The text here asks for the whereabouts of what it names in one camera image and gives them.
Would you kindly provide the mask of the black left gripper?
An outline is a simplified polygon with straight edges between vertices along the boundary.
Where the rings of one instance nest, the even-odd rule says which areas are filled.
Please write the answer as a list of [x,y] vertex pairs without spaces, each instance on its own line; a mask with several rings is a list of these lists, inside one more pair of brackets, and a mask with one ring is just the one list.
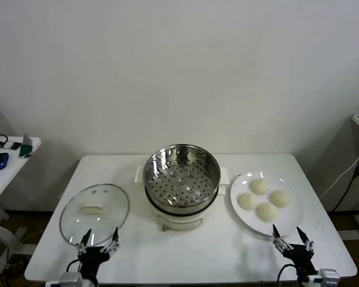
[[118,227],[112,235],[112,241],[105,247],[95,246],[86,248],[91,233],[92,229],[89,228],[87,233],[82,237],[81,242],[75,244],[78,259],[81,263],[80,273],[83,279],[95,279],[100,265],[107,262],[110,259],[110,255],[114,255],[120,246]]

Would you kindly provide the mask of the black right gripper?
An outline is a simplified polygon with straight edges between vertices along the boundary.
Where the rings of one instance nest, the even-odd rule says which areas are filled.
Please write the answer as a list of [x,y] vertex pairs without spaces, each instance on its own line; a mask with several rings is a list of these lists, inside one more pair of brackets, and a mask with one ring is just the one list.
[[298,277],[316,275],[316,269],[311,261],[314,255],[314,242],[310,241],[305,232],[297,227],[297,232],[304,245],[288,244],[273,224],[273,244],[282,255],[291,260],[296,268]]

